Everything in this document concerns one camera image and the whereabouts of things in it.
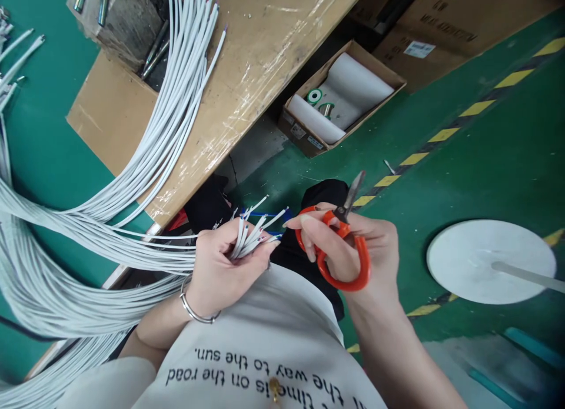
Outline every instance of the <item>wooden workbench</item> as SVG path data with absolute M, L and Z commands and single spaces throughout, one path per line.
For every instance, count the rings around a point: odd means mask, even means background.
M 219 2 L 212 43 L 226 24 L 227 37 L 177 166 L 147 208 L 159 227 L 215 171 L 357 0 Z M 101 54 L 68 121 L 117 175 L 139 143 L 155 99 L 134 74 Z

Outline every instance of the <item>woman's left hand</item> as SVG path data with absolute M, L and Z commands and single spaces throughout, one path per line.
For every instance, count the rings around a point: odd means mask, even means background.
M 204 230 L 196 240 L 196 262 L 186 297 L 194 312 L 209 317 L 237 302 L 269 265 L 279 241 L 260 244 L 247 256 L 230 261 L 227 255 L 237 240 L 239 218 L 215 231 Z M 254 226 L 249 226 L 251 234 Z

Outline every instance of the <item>silver bracelet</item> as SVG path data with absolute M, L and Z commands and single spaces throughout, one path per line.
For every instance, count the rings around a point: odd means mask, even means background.
M 195 321 L 201 322 L 203 324 L 213 324 L 214 321 L 216 320 L 216 318 L 218 316 L 220 316 L 220 314 L 222 313 L 222 311 L 216 313 L 214 316 L 210 317 L 210 318 L 202 318 L 201 316 L 197 315 L 196 312 L 194 312 L 192 310 L 192 308 L 190 307 L 190 305 L 188 304 L 187 301 L 187 297 L 185 295 L 184 292 L 184 286 L 187 282 L 188 277 L 191 277 L 192 275 L 187 275 L 184 278 L 184 281 L 182 282 L 182 286 L 181 286 L 181 295 L 179 296 L 181 301 L 182 301 L 182 305 L 184 306 L 184 308 L 187 310 L 188 314 L 191 316 L 191 318 Z

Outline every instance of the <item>orange scissors handle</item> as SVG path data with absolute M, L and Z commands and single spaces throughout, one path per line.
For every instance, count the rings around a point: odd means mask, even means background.
M 307 207 L 306 209 L 302 210 L 299 215 L 315 211 L 316 208 L 314 206 Z M 330 226 L 332 223 L 333 218 L 337 218 L 332 211 L 326 212 L 322 222 L 326 225 Z M 300 245 L 300 248 L 303 251 L 306 251 L 304 248 L 304 243 L 302 241 L 302 230 L 296 230 L 296 240 Z M 339 228 L 335 231 L 341 238 L 347 237 L 350 232 L 349 224 L 340 221 Z M 317 262 L 318 262 L 318 269 L 322 274 L 322 277 L 329 282 L 331 285 L 336 287 L 338 290 L 343 291 L 359 291 L 365 288 L 367 283 L 369 282 L 369 278 L 371 276 L 371 259 L 369 257 L 369 251 L 367 249 L 367 242 L 365 241 L 365 237 L 360 237 L 358 235 L 354 236 L 355 239 L 355 247 L 357 248 L 357 252 L 359 254 L 359 260 L 361 262 L 361 271 L 359 272 L 359 276 L 351 282 L 344 282 L 336 280 L 334 277 L 331 276 L 330 271 L 328 269 L 328 265 L 325 262 L 326 253 L 322 251 L 320 248 L 315 246 L 315 251 L 317 254 Z

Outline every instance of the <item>scissors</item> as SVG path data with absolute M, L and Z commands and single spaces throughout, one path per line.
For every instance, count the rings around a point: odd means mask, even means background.
M 351 206 L 355 201 L 355 196 L 357 195 L 359 187 L 361 187 L 361 183 L 363 182 L 364 178 L 365 171 L 361 171 L 359 175 L 357 175 L 355 180 L 351 183 L 351 187 L 349 187 L 349 192 L 347 193 L 347 197 L 345 198 L 343 205 L 338 206 L 332 211 L 326 212 L 324 218 L 322 219 L 323 223 L 328 225 L 332 230 L 335 231 L 337 235 L 339 235 L 343 239 L 351 234 L 351 228 L 349 226 L 349 222 L 347 222 L 347 217 L 349 215 L 349 212 L 351 211 Z M 315 210 L 315 206 L 310 206 L 302 210 L 299 215 L 313 212 Z M 334 227 L 333 225 L 331 225 L 334 218 L 337 218 L 339 220 L 339 227 Z M 301 231 L 302 230 L 296 230 L 296 239 L 298 240 L 298 244 L 300 244 L 300 248 L 306 251 L 304 248 L 304 243 L 302 242 Z M 324 279 L 331 285 L 336 287 L 338 290 L 362 290 L 369 282 L 369 278 L 371 276 L 371 259 L 369 257 L 369 250 L 367 249 L 367 242 L 365 241 L 365 237 L 361 237 L 359 235 L 354 235 L 353 237 L 355 241 L 355 247 L 357 248 L 357 253 L 359 254 L 359 260 L 361 262 L 361 271 L 359 272 L 359 276 L 351 282 L 339 281 L 332 277 L 330 271 L 328 270 L 328 265 L 325 262 L 326 253 L 317 246 L 314 246 L 317 255 L 318 269 L 320 270 Z

